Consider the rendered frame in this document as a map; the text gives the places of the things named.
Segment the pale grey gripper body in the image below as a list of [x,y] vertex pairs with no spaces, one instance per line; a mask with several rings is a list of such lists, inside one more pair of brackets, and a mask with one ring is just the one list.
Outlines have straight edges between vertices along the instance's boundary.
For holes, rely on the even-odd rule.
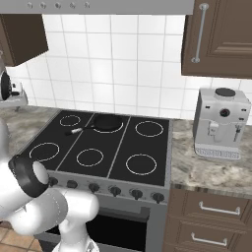
[[28,103],[28,97],[25,91],[13,92],[6,100],[0,100],[0,108],[20,107]]

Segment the brown wall cupboard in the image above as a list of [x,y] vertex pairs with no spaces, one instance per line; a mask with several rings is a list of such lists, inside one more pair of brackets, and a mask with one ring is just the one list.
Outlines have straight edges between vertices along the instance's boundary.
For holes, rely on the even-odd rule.
[[0,50],[5,65],[11,67],[46,52],[42,15],[0,14]]

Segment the black glass oven door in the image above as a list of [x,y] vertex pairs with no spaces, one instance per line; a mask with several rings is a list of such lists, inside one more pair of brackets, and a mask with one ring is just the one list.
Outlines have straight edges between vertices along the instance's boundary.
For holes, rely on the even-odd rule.
[[145,252],[147,225],[148,220],[122,220],[100,214],[86,223],[100,252]]

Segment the white coffee machine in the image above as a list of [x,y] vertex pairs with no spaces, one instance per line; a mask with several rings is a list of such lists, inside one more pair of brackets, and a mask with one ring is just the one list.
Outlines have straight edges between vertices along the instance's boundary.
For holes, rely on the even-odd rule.
[[239,144],[251,110],[244,92],[200,88],[193,123],[195,153],[239,160]]

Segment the brown wall cupboard door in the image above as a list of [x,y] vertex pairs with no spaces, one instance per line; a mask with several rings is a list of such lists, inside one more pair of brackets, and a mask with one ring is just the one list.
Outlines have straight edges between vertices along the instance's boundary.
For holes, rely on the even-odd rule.
[[[202,11],[208,3],[200,62],[195,56]],[[183,76],[252,79],[252,0],[195,0],[185,18],[181,50]]]

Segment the grey range hood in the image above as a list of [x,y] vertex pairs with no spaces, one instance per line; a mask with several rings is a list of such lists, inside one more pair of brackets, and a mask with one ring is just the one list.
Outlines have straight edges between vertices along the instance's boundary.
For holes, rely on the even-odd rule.
[[0,0],[0,14],[191,15],[195,0]]

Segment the black hob stove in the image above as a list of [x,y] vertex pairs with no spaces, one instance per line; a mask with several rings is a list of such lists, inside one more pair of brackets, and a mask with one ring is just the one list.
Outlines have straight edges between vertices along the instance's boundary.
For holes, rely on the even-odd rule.
[[[75,190],[91,192],[90,183],[99,190],[99,208],[122,210],[150,209],[145,252],[161,252],[170,187],[172,121],[143,116],[123,115],[118,130],[104,133],[85,130],[66,136],[67,131],[90,126],[96,114],[85,111],[61,110],[20,151],[25,158],[43,163],[50,177],[59,186],[67,187],[75,180]],[[121,193],[114,197],[110,186]],[[133,189],[143,192],[135,200]],[[152,198],[161,193],[159,204]]]

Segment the black frying pan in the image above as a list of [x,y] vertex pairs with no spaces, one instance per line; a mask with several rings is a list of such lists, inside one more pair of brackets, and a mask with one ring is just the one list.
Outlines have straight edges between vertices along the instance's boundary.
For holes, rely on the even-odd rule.
[[110,133],[112,131],[118,130],[122,123],[123,120],[118,115],[100,114],[94,119],[92,125],[67,131],[65,135],[70,136],[90,129]]

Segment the brown drawer front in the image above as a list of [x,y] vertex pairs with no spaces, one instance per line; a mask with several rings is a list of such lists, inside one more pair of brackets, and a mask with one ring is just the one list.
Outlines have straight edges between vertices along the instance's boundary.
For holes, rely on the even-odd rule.
[[[196,237],[213,241],[227,238],[227,246],[193,241],[192,232]],[[252,231],[168,217],[163,247],[169,246],[185,252],[252,252]]]
[[[206,207],[234,211],[240,207],[240,216],[203,211],[199,202]],[[209,221],[219,224],[233,224],[252,229],[252,200],[223,195],[195,192],[182,189],[171,189],[168,213],[179,218]]]

